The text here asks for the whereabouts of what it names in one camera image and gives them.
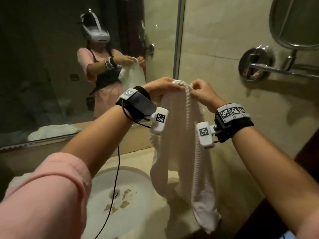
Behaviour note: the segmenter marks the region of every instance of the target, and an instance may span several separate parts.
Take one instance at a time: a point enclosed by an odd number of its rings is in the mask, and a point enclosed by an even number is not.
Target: sink drain
[[[113,199],[113,193],[114,193],[114,191],[111,191],[110,194],[108,195],[110,197],[110,199]],[[117,197],[119,193],[120,193],[120,190],[115,189],[114,198]]]

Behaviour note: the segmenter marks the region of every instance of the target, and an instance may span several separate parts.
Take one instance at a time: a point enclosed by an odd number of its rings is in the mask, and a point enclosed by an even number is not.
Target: forearm
[[[288,228],[297,232],[302,221],[319,208],[319,185],[255,128],[240,130],[232,141],[267,200]]]
[[[87,67],[86,67],[86,71],[89,72],[91,75],[98,75],[100,73],[103,73],[104,71],[107,70],[107,67],[104,63],[104,61],[102,62],[97,62],[97,63],[94,63],[94,64],[89,64]]]
[[[76,135],[61,152],[81,159],[94,177],[132,124],[133,122],[125,116],[122,107],[116,105]]]

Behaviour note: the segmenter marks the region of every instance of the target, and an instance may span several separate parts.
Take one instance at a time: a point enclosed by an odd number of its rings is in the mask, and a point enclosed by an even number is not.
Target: black cable
[[[105,224],[106,224],[106,222],[107,222],[107,220],[108,220],[108,218],[110,217],[110,214],[111,214],[113,201],[114,201],[114,197],[115,197],[115,188],[116,188],[117,176],[118,176],[119,170],[120,170],[120,145],[117,147],[117,151],[118,151],[118,156],[119,156],[119,165],[117,166],[117,172],[116,172],[116,177],[115,177],[115,184],[114,184],[114,191],[113,191],[113,198],[112,198],[111,207],[110,207],[110,210],[108,212],[108,216],[106,218],[106,221],[104,222],[103,227],[101,228],[101,230],[99,231],[99,233],[97,234],[97,236],[94,239],[98,238],[98,236],[100,235],[100,233],[102,232],[103,228],[105,227]]]
[[[123,109],[123,112],[124,112],[125,116],[126,116],[128,119],[130,119],[132,122],[135,122],[135,121],[134,121],[132,118],[130,118],[130,116],[126,113],[126,111],[125,111],[125,109],[124,109],[124,107],[123,107],[123,100],[122,100],[122,109]],[[141,125],[141,126],[147,127],[147,128],[151,128],[150,126],[143,125],[143,124],[141,124],[141,123],[139,123],[139,122],[135,122],[135,123],[137,123],[137,124],[139,124],[139,125]]]

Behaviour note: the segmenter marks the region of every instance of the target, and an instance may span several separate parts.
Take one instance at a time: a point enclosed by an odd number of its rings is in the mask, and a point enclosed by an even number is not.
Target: bathroom sink
[[[107,169],[92,180],[86,228],[81,239],[94,239],[111,207],[117,168]],[[131,167],[120,167],[111,215],[98,238],[115,239],[138,226],[150,207],[154,188],[149,176]]]

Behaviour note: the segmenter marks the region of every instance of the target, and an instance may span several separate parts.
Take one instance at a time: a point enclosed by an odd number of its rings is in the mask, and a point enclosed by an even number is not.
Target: black apron
[[[87,49],[90,50],[90,52],[92,53],[94,63],[97,63],[98,61],[96,60],[96,57],[94,53],[92,52],[92,50],[88,47]],[[107,52],[111,57],[113,57],[112,52],[110,50],[107,49]],[[121,82],[119,80],[119,75],[120,75],[120,70],[115,70],[115,69],[108,69],[104,71],[103,73],[98,74],[96,76],[95,88],[90,93],[90,96],[93,95],[98,90],[107,87],[108,85],[112,85],[116,82]]]

